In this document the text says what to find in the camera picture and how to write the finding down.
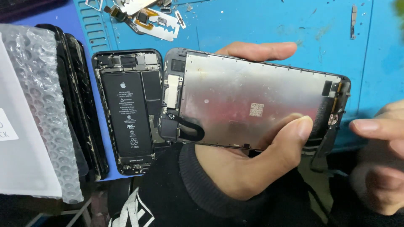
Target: silicone mat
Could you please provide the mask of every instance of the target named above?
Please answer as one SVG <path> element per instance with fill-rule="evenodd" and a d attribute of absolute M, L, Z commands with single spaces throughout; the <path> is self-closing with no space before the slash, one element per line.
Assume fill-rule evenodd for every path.
<path fill-rule="evenodd" d="M 404 48 L 392 0 L 173 0 L 171 7 L 176 6 L 187 24 L 173 42 L 137 35 L 107 13 L 86 6 L 84 0 L 74 3 L 90 55 L 104 50 L 154 48 L 164 57 L 173 47 L 215 52 L 234 41 L 296 42 L 296 54 L 281 64 L 342 74 L 352 81 L 335 151 L 363 144 L 349 131 L 351 120 L 370 118 L 386 103 L 404 98 Z M 98 2 L 92 0 L 90 4 L 97 8 Z M 358 6 L 355 40 L 350 39 L 352 4 Z M 104 0 L 105 5 L 111 7 L 113 1 Z M 97 111 L 102 111 L 97 95 L 95 92 Z M 105 118 L 99 120 L 104 144 L 109 143 L 106 152 L 112 152 Z"/>

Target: black sleeve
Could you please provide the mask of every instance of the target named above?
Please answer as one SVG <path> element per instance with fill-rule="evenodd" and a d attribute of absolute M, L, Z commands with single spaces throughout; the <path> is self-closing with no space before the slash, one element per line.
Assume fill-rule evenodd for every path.
<path fill-rule="evenodd" d="M 357 151 L 331 154 L 327 157 L 330 169 L 351 174 L 357 164 Z M 402 227 L 404 215 L 384 216 L 366 208 L 350 186 L 347 177 L 330 178 L 330 191 L 334 200 L 330 227 Z"/>
<path fill-rule="evenodd" d="M 156 160 L 139 187 L 138 206 L 153 217 L 149 226 L 256 226 L 266 192 L 245 202 L 228 197 L 202 169 L 194 145 L 175 146 Z"/>

